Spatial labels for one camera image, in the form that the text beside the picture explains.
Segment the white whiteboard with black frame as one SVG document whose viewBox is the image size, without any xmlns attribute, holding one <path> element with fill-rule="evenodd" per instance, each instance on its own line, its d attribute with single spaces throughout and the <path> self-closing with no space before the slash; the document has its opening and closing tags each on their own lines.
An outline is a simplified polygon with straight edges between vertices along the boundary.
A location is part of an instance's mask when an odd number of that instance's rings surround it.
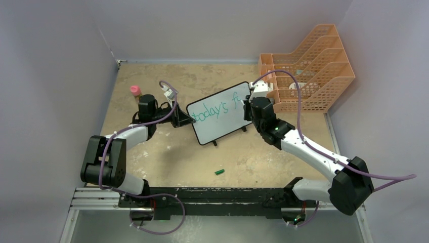
<svg viewBox="0 0 429 243">
<path fill-rule="evenodd" d="M 237 130 L 246 131 L 242 100 L 250 95 L 249 83 L 241 82 L 187 105 L 197 141 L 206 145 Z"/>
</svg>

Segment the green marker cap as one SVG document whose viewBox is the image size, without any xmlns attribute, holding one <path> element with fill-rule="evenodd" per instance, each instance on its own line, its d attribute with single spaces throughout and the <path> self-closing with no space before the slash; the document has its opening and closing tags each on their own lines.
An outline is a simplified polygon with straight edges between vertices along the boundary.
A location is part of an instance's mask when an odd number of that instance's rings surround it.
<svg viewBox="0 0 429 243">
<path fill-rule="evenodd" d="M 224 170 L 224 169 L 221 169 L 221 170 L 216 171 L 216 172 L 215 172 L 215 174 L 216 174 L 216 175 L 220 175 L 220 174 L 222 174 L 222 173 L 224 173 L 224 172 L 225 172 L 225 170 Z"/>
</svg>

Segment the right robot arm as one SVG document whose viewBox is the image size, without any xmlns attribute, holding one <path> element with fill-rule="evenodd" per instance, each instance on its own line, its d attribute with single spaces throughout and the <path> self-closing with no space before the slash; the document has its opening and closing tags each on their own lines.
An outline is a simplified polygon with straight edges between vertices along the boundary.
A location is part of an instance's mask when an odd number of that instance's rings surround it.
<svg viewBox="0 0 429 243">
<path fill-rule="evenodd" d="M 292 183 L 284 192 L 288 205 L 296 206 L 303 200 L 322 201 L 350 216 L 375 192 L 364 160 L 341 156 L 301 135 L 296 127 L 277 118 L 268 98 L 246 96 L 242 103 L 244 119 L 253 123 L 266 143 L 298 157 L 326 178 Z"/>
</svg>

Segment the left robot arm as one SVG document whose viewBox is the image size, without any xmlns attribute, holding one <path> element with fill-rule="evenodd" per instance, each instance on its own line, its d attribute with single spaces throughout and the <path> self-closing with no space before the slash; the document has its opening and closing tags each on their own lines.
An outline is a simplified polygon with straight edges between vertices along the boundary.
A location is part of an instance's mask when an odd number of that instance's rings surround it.
<svg viewBox="0 0 429 243">
<path fill-rule="evenodd" d="M 151 200 L 150 187 L 147 180 L 126 171 L 127 151 L 150 140 L 157 124 L 171 123 L 179 128 L 195 122 L 174 99 L 158 104 L 153 95 L 141 96 L 138 111 L 125 131 L 89 138 L 80 171 L 81 181 L 131 194 L 133 203 L 145 207 Z"/>
</svg>

